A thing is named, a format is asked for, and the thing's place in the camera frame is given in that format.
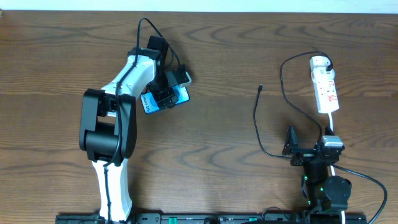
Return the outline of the blue Galaxy smartphone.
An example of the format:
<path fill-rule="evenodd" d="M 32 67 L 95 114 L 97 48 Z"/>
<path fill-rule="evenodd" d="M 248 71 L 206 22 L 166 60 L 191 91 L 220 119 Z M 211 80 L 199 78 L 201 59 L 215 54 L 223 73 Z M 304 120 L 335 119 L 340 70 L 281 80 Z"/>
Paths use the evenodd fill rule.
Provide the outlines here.
<path fill-rule="evenodd" d="M 160 103 L 155 102 L 155 98 L 151 92 L 144 93 L 141 95 L 141 102 L 146 114 L 152 114 L 158 111 L 162 111 L 164 109 L 172 108 L 177 105 L 181 105 L 182 103 L 186 103 L 190 100 L 190 96 L 185 87 L 174 86 L 173 91 L 175 96 L 177 97 L 177 101 L 175 103 L 171 103 L 170 106 L 161 106 Z"/>

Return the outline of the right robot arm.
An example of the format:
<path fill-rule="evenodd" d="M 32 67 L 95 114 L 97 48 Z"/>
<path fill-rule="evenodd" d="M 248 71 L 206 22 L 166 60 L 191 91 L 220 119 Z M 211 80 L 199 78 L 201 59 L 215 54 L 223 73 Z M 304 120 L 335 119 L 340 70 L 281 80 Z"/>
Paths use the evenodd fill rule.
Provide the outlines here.
<path fill-rule="evenodd" d="M 309 206 L 296 214 L 300 223 L 344 223 L 341 213 L 348 208 L 352 184 L 338 175 L 330 175 L 328 168 L 339 161 L 345 149 L 342 140 L 330 128 L 312 149 L 299 147 L 295 129 L 287 129 L 282 154 L 290 156 L 290 165 L 302 166 L 302 190 Z"/>

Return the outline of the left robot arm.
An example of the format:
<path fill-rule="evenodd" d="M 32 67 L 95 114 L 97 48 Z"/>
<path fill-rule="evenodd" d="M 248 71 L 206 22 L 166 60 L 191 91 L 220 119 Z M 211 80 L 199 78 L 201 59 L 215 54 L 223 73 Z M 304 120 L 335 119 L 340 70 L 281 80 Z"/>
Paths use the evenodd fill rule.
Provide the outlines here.
<path fill-rule="evenodd" d="M 134 47 L 128 53 L 114 80 L 83 95 L 79 146 L 97 173 L 99 217 L 106 223 L 127 223 L 132 210 L 127 164 L 137 140 L 137 99 L 147 88 L 161 110 L 178 101 L 165 72 L 170 49 L 163 37 L 151 36 L 145 48 Z"/>

